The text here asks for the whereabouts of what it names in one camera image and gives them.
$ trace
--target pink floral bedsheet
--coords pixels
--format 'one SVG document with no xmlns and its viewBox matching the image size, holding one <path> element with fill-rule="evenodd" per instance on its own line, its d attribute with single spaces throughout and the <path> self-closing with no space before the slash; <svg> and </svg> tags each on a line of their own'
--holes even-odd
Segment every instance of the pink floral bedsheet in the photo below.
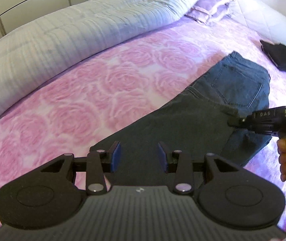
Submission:
<svg viewBox="0 0 286 241">
<path fill-rule="evenodd" d="M 229 19 L 206 27 L 184 17 L 80 62 L 0 118 L 0 187 L 63 153 L 86 155 L 90 146 L 160 108 L 233 50 L 269 71 L 270 107 L 286 105 L 286 73 L 264 56 L 259 39 Z M 286 196 L 275 141 L 247 168 Z M 76 185 L 84 188 L 84 175 Z M 286 209 L 279 226 L 286 229 Z"/>
</svg>

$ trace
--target purple fabric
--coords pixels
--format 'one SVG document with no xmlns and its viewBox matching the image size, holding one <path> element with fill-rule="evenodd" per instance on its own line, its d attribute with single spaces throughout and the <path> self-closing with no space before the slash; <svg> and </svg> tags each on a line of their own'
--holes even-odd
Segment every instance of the purple fabric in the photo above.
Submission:
<svg viewBox="0 0 286 241">
<path fill-rule="evenodd" d="M 211 25 L 229 15 L 229 3 L 232 0 L 198 0 L 186 14 L 200 23 Z"/>
</svg>

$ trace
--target black cloth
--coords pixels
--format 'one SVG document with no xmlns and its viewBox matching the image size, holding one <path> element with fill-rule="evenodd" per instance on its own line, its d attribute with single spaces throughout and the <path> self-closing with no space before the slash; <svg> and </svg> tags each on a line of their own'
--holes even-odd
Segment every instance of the black cloth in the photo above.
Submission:
<svg viewBox="0 0 286 241">
<path fill-rule="evenodd" d="M 271 44 L 260 40 L 262 51 L 272 61 L 272 63 L 280 70 L 286 72 L 286 46 L 284 44 Z"/>
<path fill-rule="evenodd" d="M 174 175 L 166 175 L 158 161 L 159 141 L 171 150 L 190 153 L 193 160 L 202 162 L 211 152 L 245 165 L 271 137 L 231 128 L 227 121 L 268 108 L 269 82 L 267 70 L 233 52 L 173 100 L 100 141 L 91 151 L 121 142 L 118 170 L 107 175 L 114 185 L 171 185 Z M 195 179 L 198 187 L 202 174 L 195 173 Z"/>
</svg>

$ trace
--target silver screw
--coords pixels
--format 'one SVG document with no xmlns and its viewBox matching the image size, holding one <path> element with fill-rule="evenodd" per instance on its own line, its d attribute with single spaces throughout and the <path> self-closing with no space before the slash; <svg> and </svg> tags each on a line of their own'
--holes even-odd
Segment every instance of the silver screw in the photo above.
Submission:
<svg viewBox="0 0 286 241">
<path fill-rule="evenodd" d="M 104 186 L 102 184 L 98 184 L 98 183 L 95 183 L 95 184 L 90 184 L 88 186 L 88 190 L 92 191 L 92 192 L 100 192 L 104 189 Z"/>
<path fill-rule="evenodd" d="M 192 189 L 192 186 L 190 184 L 187 184 L 187 183 L 179 183 L 175 186 L 175 188 L 178 191 L 186 192 L 186 191 L 190 191 Z"/>
</svg>

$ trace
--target white quilted pillow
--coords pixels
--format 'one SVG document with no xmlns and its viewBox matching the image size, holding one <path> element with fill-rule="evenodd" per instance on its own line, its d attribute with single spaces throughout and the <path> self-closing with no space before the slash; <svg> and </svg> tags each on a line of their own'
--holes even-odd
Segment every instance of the white quilted pillow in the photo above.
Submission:
<svg viewBox="0 0 286 241">
<path fill-rule="evenodd" d="M 259 0 L 235 0 L 232 19 L 274 43 L 286 45 L 286 17 Z"/>
</svg>

